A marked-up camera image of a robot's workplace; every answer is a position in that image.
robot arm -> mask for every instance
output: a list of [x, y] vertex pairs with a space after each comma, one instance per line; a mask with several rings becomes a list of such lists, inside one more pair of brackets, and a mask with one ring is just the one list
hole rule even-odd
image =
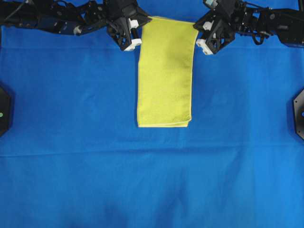
[[0, 0], [0, 26], [78, 36], [107, 27], [124, 51], [141, 44], [137, 29], [150, 21], [136, 0], [104, 0], [103, 4], [93, 0], [78, 7], [63, 0]]
[[304, 48], [303, 0], [300, 10], [262, 8], [241, 0], [204, 0], [210, 11], [194, 28], [202, 32], [197, 45], [206, 55], [219, 52], [235, 39], [235, 34], [251, 36], [257, 45], [270, 36], [289, 46]]

blue cloth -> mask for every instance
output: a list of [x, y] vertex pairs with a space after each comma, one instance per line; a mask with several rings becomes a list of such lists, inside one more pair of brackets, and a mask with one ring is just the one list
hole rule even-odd
[[[138, 2], [179, 20], [207, 12], [201, 0]], [[138, 58], [104, 29], [3, 29], [0, 81], [15, 110], [0, 138], [0, 227], [303, 227], [304, 150], [292, 110], [303, 50], [239, 36], [215, 56], [197, 48], [187, 129], [137, 128]]]

folded towel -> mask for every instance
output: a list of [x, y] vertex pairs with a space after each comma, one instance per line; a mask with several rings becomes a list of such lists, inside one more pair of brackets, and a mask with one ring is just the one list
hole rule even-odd
[[198, 31], [193, 23], [153, 17], [142, 30], [138, 69], [139, 127], [187, 127]]

blue tablecloth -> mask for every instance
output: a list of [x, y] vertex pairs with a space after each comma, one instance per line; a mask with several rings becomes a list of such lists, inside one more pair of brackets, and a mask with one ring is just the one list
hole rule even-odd
[[[201, 0], [138, 2], [179, 20], [207, 12]], [[296, 0], [252, 2], [297, 9]], [[240, 36], [215, 56], [196, 48], [189, 128], [139, 129], [139, 49], [121, 52], [105, 29], [2, 30], [0, 82], [15, 107], [0, 138], [1, 228], [304, 226], [292, 110], [302, 49]]]

black bracket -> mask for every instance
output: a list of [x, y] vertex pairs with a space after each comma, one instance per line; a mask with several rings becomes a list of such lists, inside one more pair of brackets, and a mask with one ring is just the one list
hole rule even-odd
[[0, 137], [10, 127], [11, 97], [0, 87]]
[[304, 139], [304, 90], [294, 99], [294, 117], [296, 133]]

